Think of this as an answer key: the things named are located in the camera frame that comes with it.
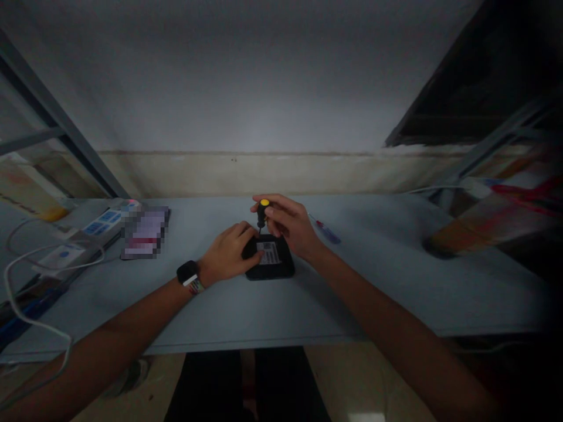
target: barcode label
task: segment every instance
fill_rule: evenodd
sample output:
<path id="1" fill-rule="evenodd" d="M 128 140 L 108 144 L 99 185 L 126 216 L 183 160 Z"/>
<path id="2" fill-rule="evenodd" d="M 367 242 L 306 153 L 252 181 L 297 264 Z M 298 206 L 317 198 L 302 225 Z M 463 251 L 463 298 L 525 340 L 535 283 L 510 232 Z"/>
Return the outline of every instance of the barcode label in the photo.
<path id="1" fill-rule="evenodd" d="M 280 257 L 277 255 L 276 242 L 259 242 L 256 244 L 256 249 L 264 251 L 260 264 L 258 265 L 273 265 L 280 264 Z"/>

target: white table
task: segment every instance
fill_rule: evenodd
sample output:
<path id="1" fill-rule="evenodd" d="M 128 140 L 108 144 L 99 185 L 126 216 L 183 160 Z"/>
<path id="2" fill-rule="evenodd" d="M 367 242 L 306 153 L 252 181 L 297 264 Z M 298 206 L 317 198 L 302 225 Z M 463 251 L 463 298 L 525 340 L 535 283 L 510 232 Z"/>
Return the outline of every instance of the white table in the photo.
<path id="1" fill-rule="evenodd" d="M 449 221 L 415 195 L 302 196 L 296 199 L 341 238 L 331 248 L 367 280 L 413 312 L 440 336 L 534 332 L 547 295 L 542 280 L 495 249 L 443 261 L 422 239 Z M 256 222 L 249 198 L 151 199 L 171 208 L 168 234 L 154 260 L 114 261 L 88 269 L 43 316 L 86 336 L 199 258 L 214 237 L 240 220 Z M 100 207 L 99 200 L 91 205 Z M 117 256 L 123 241 L 108 257 Z M 294 257 L 288 280 L 240 276 L 192 300 L 148 348 L 147 354 L 263 348 L 365 338 L 341 301 L 306 263 Z M 31 327 L 0 362 L 49 360 L 61 339 Z"/>

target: smartwatch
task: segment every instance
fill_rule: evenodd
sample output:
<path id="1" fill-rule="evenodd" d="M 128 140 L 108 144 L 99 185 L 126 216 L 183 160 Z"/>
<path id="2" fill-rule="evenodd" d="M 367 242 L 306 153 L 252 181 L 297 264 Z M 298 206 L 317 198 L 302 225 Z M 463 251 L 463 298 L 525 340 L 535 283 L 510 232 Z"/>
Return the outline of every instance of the smartwatch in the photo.
<path id="1" fill-rule="evenodd" d="M 188 261 L 176 271 L 178 281 L 184 287 L 187 287 L 194 296 L 205 290 L 204 285 L 199 280 L 198 264 L 194 261 Z"/>

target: black pants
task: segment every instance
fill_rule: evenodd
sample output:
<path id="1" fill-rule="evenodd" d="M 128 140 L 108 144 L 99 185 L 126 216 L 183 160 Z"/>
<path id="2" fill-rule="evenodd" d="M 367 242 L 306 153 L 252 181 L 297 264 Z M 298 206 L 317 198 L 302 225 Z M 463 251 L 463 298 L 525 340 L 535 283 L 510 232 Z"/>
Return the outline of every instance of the black pants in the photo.
<path id="1" fill-rule="evenodd" d="M 256 350 L 260 422 L 330 422 L 303 348 Z M 252 422 L 242 406 L 240 352 L 188 353 L 165 422 Z"/>

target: cable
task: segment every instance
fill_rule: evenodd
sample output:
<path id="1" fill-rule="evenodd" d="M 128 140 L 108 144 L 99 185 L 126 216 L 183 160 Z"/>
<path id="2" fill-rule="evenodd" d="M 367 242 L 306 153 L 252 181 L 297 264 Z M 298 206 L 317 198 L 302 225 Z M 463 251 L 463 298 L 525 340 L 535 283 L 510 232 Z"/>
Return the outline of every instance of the cable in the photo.
<path id="1" fill-rule="evenodd" d="M 501 343 L 490 349 L 450 349 L 450 351 L 458 355 L 462 355 L 466 353 L 496 353 L 504 348 L 507 348 L 509 346 L 516 346 L 516 345 L 530 345 L 530 344 L 524 341 L 512 341 L 512 342 Z"/>
<path id="2" fill-rule="evenodd" d="M 462 187 L 462 186 L 446 185 L 446 186 L 427 186 L 425 188 L 409 190 L 408 192 L 403 192 L 403 193 L 417 193 L 417 192 L 424 192 L 425 190 L 435 190 L 435 189 L 463 189 L 463 190 L 465 190 L 465 188 Z"/>
<path id="3" fill-rule="evenodd" d="M 84 243 L 84 240 L 79 240 L 73 243 Z M 6 294 L 8 296 L 8 301 L 10 302 L 10 306 L 12 307 L 13 313 L 19 318 L 21 319 L 23 322 L 27 322 L 28 324 L 34 325 L 34 326 L 38 326 L 41 328 L 45 328 L 48 331 L 51 331 L 52 333 L 64 338 L 67 341 L 67 346 L 66 346 L 66 350 L 65 350 L 65 356 L 63 358 L 63 363 L 61 364 L 59 370 L 57 371 L 56 374 L 54 374 L 52 377 L 41 381 L 40 383 L 38 383 L 37 385 L 28 388 L 24 391 L 22 391 L 21 393 L 11 397 L 9 400 L 5 400 L 2 403 L 0 403 L 0 411 L 3 411 L 5 409 L 7 409 L 8 407 L 11 407 L 14 403 L 16 403 L 18 400 L 30 395 L 31 393 L 39 390 L 40 388 L 42 388 L 43 386 L 47 385 L 48 383 L 50 383 L 51 381 L 57 379 L 66 369 L 66 366 L 68 365 L 69 362 L 69 358 L 70 358 L 70 351 L 72 349 L 72 345 L 74 343 L 74 340 L 72 338 L 72 336 L 68 333 L 65 333 L 64 331 L 59 330 L 58 328 L 46 324 L 44 322 L 40 322 L 37 321 L 35 319 L 30 319 L 28 318 L 20 309 L 15 296 L 13 294 L 12 291 L 12 286 L 11 286 L 11 271 L 12 268 L 14 267 L 15 264 L 17 264 L 20 261 L 25 260 L 28 256 L 31 256 L 37 252 L 40 252 L 42 250 L 47 250 L 47 249 L 52 249 L 55 247 L 59 247 L 60 244 L 53 244 L 53 245 L 49 245 L 49 246 L 43 246 L 37 249 L 34 249 L 30 252 L 27 252 L 23 255 L 21 255 L 20 257 L 14 259 L 14 261 L 10 262 L 6 268 L 4 269 L 4 287 L 6 289 Z M 105 258 L 106 258 L 106 251 L 104 250 L 104 248 L 102 246 L 96 245 L 99 249 L 100 249 L 100 253 L 101 256 L 97 261 L 94 261 L 92 263 L 87 263 L 87 264 L 82 264 L 79 266 L 73 266 L 73 267 L 67 267 L 65 268 L 66 270 L 77 270 L 78 268 L 84 268 L 84 267 L 90 267 L 92 265 L 98 264 L 100 262 L 102 262 Z"/>
<path id="4" fill-rule="evenodd" d="M 22 223 L 19 223 L 19 224 L 10 232 L 10 234 L 9 234 L 8 237 L 6 238 L 5 247 L 6 247 L 6 249 L 7 249 L 9 252 L 11 252 L 12 254 L 14 254 L 14 255 L 16 255 L 16 256 L 18 256 L 18 257 L 20 257 L 20 256 L 23 255 L 21 252 L 15 250 L 15 249 L 12 247 L 12 239 L 14 238 L 14 236 L 16 235 L 16 233 L 17 233 L 22 227 L 24 227 L 26 224 L 29 224 L 29 223 L 32 223 L 32 222 L 42 222 L 42 223 L 46 223 L 46 224 L 49 224 L 49 225 L 54 226 L 54 227 L 59 227 L 58 224 L 55 224 L 55 223 L 48 223 L 48 222 L 43 221 L 43 220 L 40 220 L 40 219 L 29 219 L 29 220 L 25 220 L 25 221 L 23 221 Z M 69 241 L 67 241 L 67 242 L 61 242 L 60 245 L 62 246 L 62 245 L 65 245 L 65 244 L 67 244 L 67 243 L 85 243 L 85 242 L 89 242 L 89 243 L 91 243 L 91 244 L 97 246 L 98 248 L 100 247 L 100 245 L 99 245 L 98 243 L 96 243 L 93 239 L 92 239 L 92 240 L 73 240 L 73 241 L 70 241 L 70 240 L 69 240 Z M 115 261 L 115 260 L 117 260 L 117 259 L 119 259 L 119 258 L 120 258 L 120 257 L 117 256 L 117 257 L 115 257 L 115 258 L 111 258 L 111 259 L 108 259 L 108 260 L 97 260 L 97 261 L 95 261 L 95 262 L 93 262 L 93 263 L 90 263 L 90 265 L 107 264 L 107 263 L 113 262 L 113 261 Z M 46 265 L 43 265 L 43 264 L 41 264 L 41 263 L 38 263 L 37 261 L 34 261 L 34 260 L 32 260 L 32 259 L 29 259 L 29 258 L 25 258 L 25 260 L 26 260 L 27 262 L 33 264 L 34 266 L 39 267 L 39 268 L 43 268 L 43 269 L 45 269 L 45 270 L 60 270 L 60 269 L 62 269 L 62 268 L 48 267 L 48 266 L 46 266 Z M 19 297 L 19 296 L 22 296 L 22 295 L 26 294 L 27 292 L 33 290 L 34 288 L 36 288 L 37 286 L 39 286 L 41 283 L 45 282 L 46 280 L 49 280 L 49 278 L 48 278 L 48 277 L 42 277 L 42 278 L 41 278 L 38 282 L 36 282 L 34 285 L 28 287 L 27 289 L 18 291 L 18 292 L 16 293 L 16 296 Z"/>

